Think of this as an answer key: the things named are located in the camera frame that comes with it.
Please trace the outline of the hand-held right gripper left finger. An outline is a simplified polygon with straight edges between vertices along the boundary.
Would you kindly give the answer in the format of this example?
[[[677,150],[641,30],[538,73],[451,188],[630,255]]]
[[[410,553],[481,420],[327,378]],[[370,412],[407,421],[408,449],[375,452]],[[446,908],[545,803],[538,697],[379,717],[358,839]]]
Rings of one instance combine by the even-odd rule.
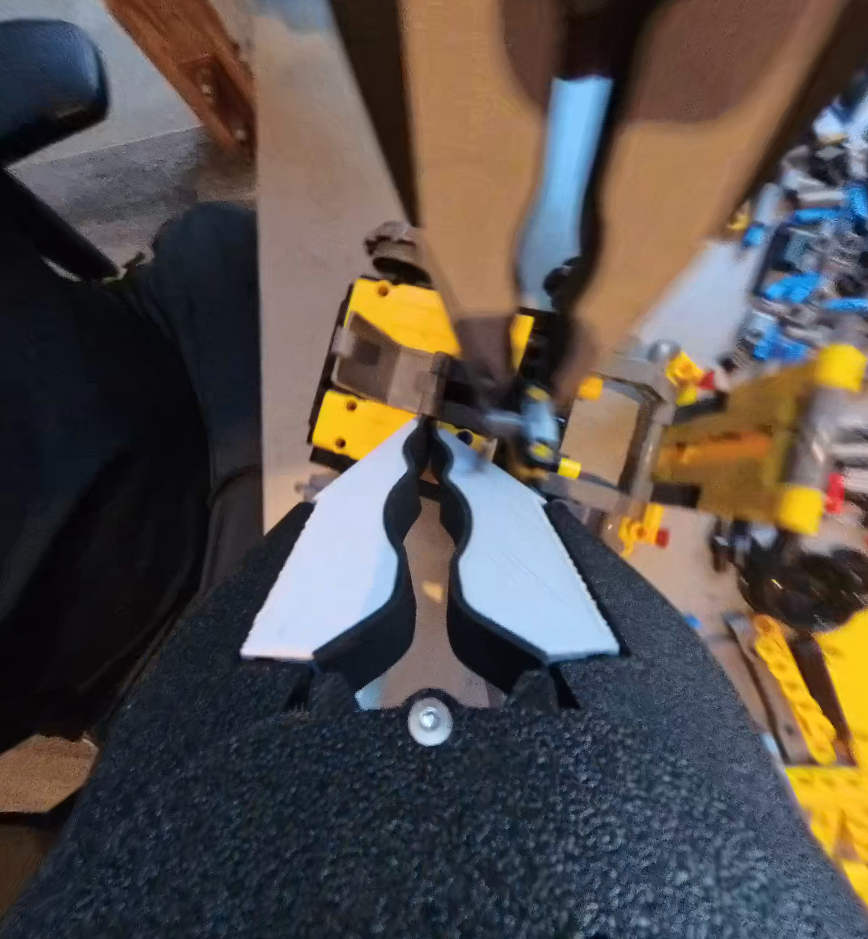
[[[421,510],[428,427],[409,422],[308,504],[240,654],[342,675],[355,693],[410,648],[416,598],[404,541]]]

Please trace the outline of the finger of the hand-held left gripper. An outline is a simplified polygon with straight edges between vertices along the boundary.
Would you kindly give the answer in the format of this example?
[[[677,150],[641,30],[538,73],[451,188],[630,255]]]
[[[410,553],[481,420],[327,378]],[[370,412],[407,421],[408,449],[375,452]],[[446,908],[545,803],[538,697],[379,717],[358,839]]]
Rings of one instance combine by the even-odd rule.
[[[545,127],[545,2],[404,1],[402,39],[423,254],[475,381],[503,391]]]
[[[600,177],[600,241],[560,402],[733,214],[844,2],[670,2],[648,24]]]

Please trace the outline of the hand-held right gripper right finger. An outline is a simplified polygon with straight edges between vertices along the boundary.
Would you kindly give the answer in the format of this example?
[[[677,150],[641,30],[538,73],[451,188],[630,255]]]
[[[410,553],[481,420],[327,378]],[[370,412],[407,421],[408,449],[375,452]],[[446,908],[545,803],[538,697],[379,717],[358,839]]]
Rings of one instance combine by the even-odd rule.
[[[512,691],[526,672],[620,654],[542,496],[444,429],[432,432],[432,472],[453,546],[448,637],[462,664]]]

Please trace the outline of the black beam with yellow pins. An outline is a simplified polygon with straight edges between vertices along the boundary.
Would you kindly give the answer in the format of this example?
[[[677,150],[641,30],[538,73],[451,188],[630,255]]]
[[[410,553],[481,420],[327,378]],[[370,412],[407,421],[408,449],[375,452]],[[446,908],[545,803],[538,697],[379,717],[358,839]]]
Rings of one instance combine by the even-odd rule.
[[[523,453],[524,453],[524,456],[526,457],[526,461],[534,468],[543,470],[546,472],[556,473],[558,476],[561,476],[562,478],[567,479],[567,480],[576,480],[579,478],[581,474],[581,469],[582,469],[581,463],[574,461],[569,457],[561,455],[560,445],[561,445],[563,432],[562,432],[561,419],[558,416],[557,416],[557,419],[558,419],[559,430],[560,430],[560,441],[559,441],[559,446],[557,447],[557,449],[552,449],[540,443],[529,445],[526,442],[526,440],[521,438]]]

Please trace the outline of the yellow toy vehicle assembly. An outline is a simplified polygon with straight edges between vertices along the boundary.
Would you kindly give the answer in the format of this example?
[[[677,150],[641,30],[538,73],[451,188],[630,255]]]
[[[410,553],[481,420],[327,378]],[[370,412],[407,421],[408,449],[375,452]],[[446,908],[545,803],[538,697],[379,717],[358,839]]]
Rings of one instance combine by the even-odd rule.
[[[582,384],[578,400],[606,393],[633,402],[636,422],[615,482],[581,464],[576,480],[531,466],[521,439],[484,437],[483,412],[460,361],[440,294],[423,268],[415,231],[389,223],[366,249],[388,279],[353,282],[339,313],[311,417],[315,454],[352,465],[409,422],[444,429],[546,502],[560,502],[623,553],[663,546],[667,507],[713,516],[722,550],[735,556],[746,533],[765,526],[795,541],[840,516],[850,492],[835,450],[852,398],[868,369],[862,330],[839,322],[829,341],[802,363],[741,369],[702,368],[671,342],[629,346]],[[528,383],[549,388],[557,313],[520,313],[511,325],[513,380],[503,409],[520,411]],[[561,455],[573,412],[557,408]]]

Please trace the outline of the grey desk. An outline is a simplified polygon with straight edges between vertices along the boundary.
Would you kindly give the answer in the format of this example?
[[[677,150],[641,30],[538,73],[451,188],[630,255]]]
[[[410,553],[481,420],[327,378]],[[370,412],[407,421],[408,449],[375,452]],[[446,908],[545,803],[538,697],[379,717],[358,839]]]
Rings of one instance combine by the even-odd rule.
[[[355,265],[357,237],[370,224],[388,219],[407,225],[415,231],[423,268],[433,275],[423,254],[420,219],[406,217],[332,2],[263,2],[254,30],[264,506],[269,524],[289,496],[284,470],[302,453],[296,440],[310,416],[310,380],[318,377],[324,347],[334,334],[332,316]],[[553,100],[551,92],[534,192],[513,252],[519,304],[512,322],[519,312],[537,310],[536,301],[527,298],[530,290],[522,273],[522,263],[536,258],[537,249],[525,248],[525,236],[534,208],[547,200],[545,182],[562,177],[550,172],[543,160],[545,139],[559,138],[559,132],[548,128]],[[597,159],[603,168],[620,113],[616,100],[611,103],[616,111],[604,116],[603,157]],[[592,243],[591,278],[600,241],[600,181],[592,179],[589,187],[588,196],[578,194],[572,203],[578,239],[585,235],[586,213],[592,235],[598,236]],[[433,288],[440,294],[435,284]],[[575,337],[573,313],[565,315],[562,363]],[[560,368],[552,365],[549,388]],[[309,503],[296,506],[278,524],[277,533],[289,534],[292,521],[304,525]],[[657,820],[670,809],[693,810],[698,799],[709,807],[719,799],[720,812],[744,811],[752,817],[757,814],[752,804],[769,789],[773,802],[782,803],[777,773],[745,723],[736,693],[691,630],[608,547],[593,536],[589,546],[593,555],[602,555],[590,562],[590,580],[577,568],[620,642],[618,656],[562,665],[568,690],[583,691],[580,682],[590,679],[590,710],[545,716],[525,709],[519,723],[503,711],[448,711],[454,720],[451,733],[427,753],[408,736],[404,717],[395,723],[394,716],[378,711],[354,718],[350,724],[355,733],[392,730],[393,742],[343,737],[344,755],[363,759],[346,770],[343,786],[368,780],[370,802],[404,801],[401,789],[430,775],[421,769],[430,763],[440,771],[435,791],[445,792],[448,806],[460,805],[472,799],[474,784],[490,793],[489,784],[538,780],[543,774],[538,758],[524,743],[513,750],[512,741],[520,736],[543,740],[549,731],[552,743],[558,737],[565,740],[565,765],[583,756],[581,745],[589,751],[592,770],[602,754],[604,793],[613,792],[621,804],[640,792],[642,804],[656,805]],[[342,675],[272,660],[250,661],[265,662],[276,675],[294,679],[293,692],[309,694],[326,685],[343,692],[344,706],[358,705],[358,693]],[[524,673],[537,677],[540,689],[552,693],[553,705],[558,703],[557,671]]]

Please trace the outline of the pile of mixed small pieces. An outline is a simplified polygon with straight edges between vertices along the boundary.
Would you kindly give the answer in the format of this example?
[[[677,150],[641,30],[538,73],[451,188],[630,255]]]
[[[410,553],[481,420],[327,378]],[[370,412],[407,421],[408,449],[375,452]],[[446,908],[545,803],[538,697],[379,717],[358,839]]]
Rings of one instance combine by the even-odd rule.
[[[718,368],[802,363],[844,319],[860,320],[868,341],[868,62],[746,208],[741,249],[758,263]]]

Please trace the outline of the wooden beam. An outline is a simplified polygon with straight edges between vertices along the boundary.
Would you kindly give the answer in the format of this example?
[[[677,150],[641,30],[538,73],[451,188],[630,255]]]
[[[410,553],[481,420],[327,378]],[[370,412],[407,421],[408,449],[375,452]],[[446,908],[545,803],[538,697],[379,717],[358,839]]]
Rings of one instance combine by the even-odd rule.
[[[212,2],[105,1],[127,33],[225,150],[252,157],[252,71]]]

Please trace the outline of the plain black tyre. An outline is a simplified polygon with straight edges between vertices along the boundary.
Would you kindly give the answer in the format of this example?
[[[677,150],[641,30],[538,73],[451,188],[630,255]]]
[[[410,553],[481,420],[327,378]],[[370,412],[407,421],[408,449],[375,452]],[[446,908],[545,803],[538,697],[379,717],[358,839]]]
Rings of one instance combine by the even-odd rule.
[[[834,631],[868,609],[868,578],[830,555],[752,555],[737,583],[752,610],[805,634]]]

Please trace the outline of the person's leg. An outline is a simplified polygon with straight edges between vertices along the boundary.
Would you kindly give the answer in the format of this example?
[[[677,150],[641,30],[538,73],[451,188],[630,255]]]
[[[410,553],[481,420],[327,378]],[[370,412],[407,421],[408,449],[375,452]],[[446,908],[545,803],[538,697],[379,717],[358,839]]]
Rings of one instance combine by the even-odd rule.
[[[181,359],[205,424],[213,503],[263,530],[258,217],[205,202],[165,221],[132,295]]]

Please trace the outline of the pile of yellow building pieces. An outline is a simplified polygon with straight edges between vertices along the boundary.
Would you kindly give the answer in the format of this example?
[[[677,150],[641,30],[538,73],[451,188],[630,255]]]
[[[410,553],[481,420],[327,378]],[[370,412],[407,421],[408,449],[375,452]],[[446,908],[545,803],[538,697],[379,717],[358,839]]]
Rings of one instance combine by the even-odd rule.
[[[773,752],[824,853],[868,908],[868,609],[811,637],[819,687],[800,669],[787,628],[726,617],[768,713]]]

